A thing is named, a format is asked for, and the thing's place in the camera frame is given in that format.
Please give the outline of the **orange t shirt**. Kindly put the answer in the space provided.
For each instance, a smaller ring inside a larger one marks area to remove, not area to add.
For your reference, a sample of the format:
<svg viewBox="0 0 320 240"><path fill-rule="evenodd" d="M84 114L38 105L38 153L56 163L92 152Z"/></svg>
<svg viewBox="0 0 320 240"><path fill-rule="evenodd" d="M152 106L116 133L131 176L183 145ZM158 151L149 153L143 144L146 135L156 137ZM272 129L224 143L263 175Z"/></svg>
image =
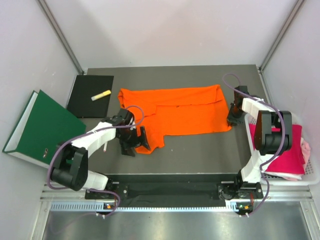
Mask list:
<svg viewBox="0 0 320 240"><path fill-rule="evenodd" d="M166 136L222 133L231 130L229 108L221 86L129 90L118 93L122 108L128 108L145 128L150 149L135 150L149 155L165 145Z"/></svg>

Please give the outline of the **magenta t shirt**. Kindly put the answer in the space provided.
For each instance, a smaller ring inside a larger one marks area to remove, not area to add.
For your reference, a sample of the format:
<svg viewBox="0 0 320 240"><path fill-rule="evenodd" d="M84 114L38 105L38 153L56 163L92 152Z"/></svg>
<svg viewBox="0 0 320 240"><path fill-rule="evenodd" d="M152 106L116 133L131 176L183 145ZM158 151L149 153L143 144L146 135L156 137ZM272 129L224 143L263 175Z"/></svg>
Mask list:
<svg viewBox="0 0 320 240"><path fill-rule="evenodd" d="M272 173L287 173L303 175L304 160L301 153L301 138L303 127L299 124L292 126L293 143L290 150L285 151L282 155L276 158L267 167L266 172Z"/></svg>

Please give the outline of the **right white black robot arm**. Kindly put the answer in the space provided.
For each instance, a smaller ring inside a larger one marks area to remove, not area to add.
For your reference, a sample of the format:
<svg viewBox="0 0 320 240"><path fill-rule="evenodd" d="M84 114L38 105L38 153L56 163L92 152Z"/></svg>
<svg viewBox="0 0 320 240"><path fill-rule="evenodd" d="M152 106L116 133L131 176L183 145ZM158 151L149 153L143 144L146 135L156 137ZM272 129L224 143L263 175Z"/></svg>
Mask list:
<svg viewBox="0 0 320 240"><path fill-rule="evenodd" d="M292 147L292 114L249 95L248 87L239 85L234 89L234 101L227 115L227 124L237 126L244 122L246 115L256 120L253 138L255 150L236 175L232 186L223 190L232 197L247 198L254 195L259 199L262 198L260 181L268 166Z"/></svg>

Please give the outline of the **black notebook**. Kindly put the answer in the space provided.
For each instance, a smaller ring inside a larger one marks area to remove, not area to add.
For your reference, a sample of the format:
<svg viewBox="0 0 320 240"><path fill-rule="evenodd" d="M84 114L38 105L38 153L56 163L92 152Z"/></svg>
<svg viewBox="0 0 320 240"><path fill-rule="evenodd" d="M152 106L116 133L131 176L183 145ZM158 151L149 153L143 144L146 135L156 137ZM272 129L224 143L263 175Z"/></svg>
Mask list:
<svg viewBox="0 0 320 240"><path fill-rule="evenodd" d="M106 117L111 96L92 97L110 91L113 80L112 75L77 75L66 109L77 118Z"/></svg>

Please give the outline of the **light pink t shirt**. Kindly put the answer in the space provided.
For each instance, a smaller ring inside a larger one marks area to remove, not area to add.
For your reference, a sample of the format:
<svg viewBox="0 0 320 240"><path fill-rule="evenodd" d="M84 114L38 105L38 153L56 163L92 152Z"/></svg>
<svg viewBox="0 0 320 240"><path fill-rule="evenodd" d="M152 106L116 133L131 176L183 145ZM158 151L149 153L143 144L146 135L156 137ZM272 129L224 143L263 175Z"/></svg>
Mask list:
<svg viewBox="0 0 320 240"><path fill-rule="evenodd" d="M302 166L303 166L303 170L305 171L310 159L311 147L309 143L306 140L304 140L303 137L300 138L300 147L301 147L301 154L303 158ZM284 177L284 179L288 181L299 181L302 179L302 176L303 176L302 174L291 174L290 177Z"/></svg>

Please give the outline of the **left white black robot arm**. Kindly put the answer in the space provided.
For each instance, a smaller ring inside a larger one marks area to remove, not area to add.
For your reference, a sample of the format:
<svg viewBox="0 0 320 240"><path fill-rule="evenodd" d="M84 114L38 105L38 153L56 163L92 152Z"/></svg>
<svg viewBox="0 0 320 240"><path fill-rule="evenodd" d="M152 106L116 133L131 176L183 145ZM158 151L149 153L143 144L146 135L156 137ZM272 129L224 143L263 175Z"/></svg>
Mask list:
<svg viewBox="0 0 320 240"><path fill-rule="evenodd" d="M49 164L47 186L52 190L93 190L102 198L109 198L114 187L106 175L89 170L89 158L114 139L119 140L125 156L134 157L138 147L150 149L145 127L128 108L121 108L117 115L104 118L87 133L57 146Z"/></svg>

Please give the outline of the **pink white marker pen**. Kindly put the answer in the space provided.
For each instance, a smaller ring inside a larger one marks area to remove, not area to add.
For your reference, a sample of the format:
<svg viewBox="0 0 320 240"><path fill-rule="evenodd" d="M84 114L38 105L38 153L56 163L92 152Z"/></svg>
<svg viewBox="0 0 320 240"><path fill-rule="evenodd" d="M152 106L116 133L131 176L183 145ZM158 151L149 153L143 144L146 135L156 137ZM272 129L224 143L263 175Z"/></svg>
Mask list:
<svg viewBox="0 0 320 240"><path fill-rule="evenodd" d="M107 146L108 146L108 143L106 142L106 143L103 145L103 152L104 152L104 153L107 151Z"/></svg>

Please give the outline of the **yellow highlighter pen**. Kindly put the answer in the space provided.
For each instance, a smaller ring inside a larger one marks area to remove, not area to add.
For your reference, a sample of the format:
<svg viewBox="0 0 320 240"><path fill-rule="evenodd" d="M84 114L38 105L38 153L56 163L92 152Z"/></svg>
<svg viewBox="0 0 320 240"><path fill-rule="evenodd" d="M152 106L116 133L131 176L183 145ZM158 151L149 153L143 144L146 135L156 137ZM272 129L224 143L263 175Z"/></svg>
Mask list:
<svg viewBox="0 0 320 240"><path fill-rule="evenodd" d="M110 90L106 90L106 91L104 91L104 92L101 92L101 93L99 93L99 94L97 94L97 95L92 96L92 97L91 97L91 100L92 100L92 101L97 101L97 100L99 100L99 99L102 99L102 98L104 98L104 97L109 96L111 93L112 93L112 92L111 92Z"/></svg>

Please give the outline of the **white plastic laundry basket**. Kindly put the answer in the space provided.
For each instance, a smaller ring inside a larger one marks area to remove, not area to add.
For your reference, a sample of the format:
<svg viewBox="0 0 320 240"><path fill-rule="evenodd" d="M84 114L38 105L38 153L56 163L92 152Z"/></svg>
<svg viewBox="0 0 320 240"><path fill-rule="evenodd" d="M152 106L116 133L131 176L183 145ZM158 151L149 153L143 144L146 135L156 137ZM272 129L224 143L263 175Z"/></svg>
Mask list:
<svg viewBox="0 0 320 240"><path fill-rule="evenodd" d="M251 115L244 116L244 123L247 132L248 144L251 155L255 151L253 144L253 137L251 137L250 125L256 124L256 119ZM264 172L264 176L268 179L269 183L274 186L308 186L316 185L320 182L320 166L317 160L311 156L304 167L304 174L291 174L291 173L277 173L277 172Z"/></svg>

